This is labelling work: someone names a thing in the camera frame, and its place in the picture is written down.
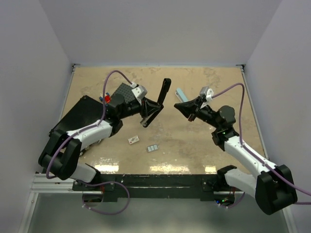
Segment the light blue stapler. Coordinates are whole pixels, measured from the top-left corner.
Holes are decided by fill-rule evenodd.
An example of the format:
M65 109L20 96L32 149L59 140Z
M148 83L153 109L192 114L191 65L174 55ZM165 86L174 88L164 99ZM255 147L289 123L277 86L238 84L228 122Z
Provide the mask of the light blue stapler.
M177 98L181 103L189 101L181 88L177 88L175 90L175 95L177 96Z

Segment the white staple box sleeve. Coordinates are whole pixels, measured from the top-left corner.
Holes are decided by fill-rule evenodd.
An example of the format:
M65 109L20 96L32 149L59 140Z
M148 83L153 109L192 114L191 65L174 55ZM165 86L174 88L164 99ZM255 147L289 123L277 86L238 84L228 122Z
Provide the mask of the white staple box sleeve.
M128 139L128 143L129 143L130 145L132 145L132 144L138 142L139 140L140 140L139 137L136 135L136 136L133 136L133 137L129 138L129 139Z

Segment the black stapler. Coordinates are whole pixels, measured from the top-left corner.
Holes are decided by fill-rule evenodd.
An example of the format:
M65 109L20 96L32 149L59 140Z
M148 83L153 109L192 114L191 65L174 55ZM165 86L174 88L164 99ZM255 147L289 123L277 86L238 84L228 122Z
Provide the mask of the black stapler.
M161 87L161 90L160 90L160 93L159 93L159 96L158 96L158 99L156 102L163 104L163 102L166 98L166 95L170 89L171 83L172 83L172 81L170 78L165 78L163 80L162 87ZM151 124L151 122L152 121L141 121L140 123L144 128L147 128Z

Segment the staple box tray with staples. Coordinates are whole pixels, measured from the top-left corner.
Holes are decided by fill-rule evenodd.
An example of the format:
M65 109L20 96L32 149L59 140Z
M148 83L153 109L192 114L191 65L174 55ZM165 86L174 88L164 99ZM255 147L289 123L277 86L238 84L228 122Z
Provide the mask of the staple box tray with staples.
M147 152L153 152L153 151L156 151L159 149L159 146L158 144L153 144L153 145L149 145L146 150Z

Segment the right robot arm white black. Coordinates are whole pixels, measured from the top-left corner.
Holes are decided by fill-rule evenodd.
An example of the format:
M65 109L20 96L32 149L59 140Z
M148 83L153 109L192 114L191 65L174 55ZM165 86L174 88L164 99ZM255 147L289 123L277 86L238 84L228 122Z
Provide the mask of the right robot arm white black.
M211 134L214 144L237 159L250 172L245 174L229 166L219 169L220 176L216 179L219 189L227 191L235 187L243 191L253 197L267 215L297 202L290 169L285 165L277 166L248 147L233 127L236 122L234 108L225 105L214 111L203 102L202 97L176 103L174 107L188 121L198 118L214 127L215 131Z

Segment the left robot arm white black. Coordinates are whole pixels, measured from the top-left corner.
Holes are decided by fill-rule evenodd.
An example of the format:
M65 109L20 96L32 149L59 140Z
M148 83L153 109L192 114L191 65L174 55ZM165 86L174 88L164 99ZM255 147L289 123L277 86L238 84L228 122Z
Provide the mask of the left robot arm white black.
M49 140L38 159L39 165L46 170L46 177L81 180L89 190L98 189L101 184L99 172L78 162L81 152L117 134L124 118L139 114L143 127L148 127L163 109L164 99L164 94L153 101L135 95L127 99L124 94L117 93L108 102L100 103L83 96L49 133Z

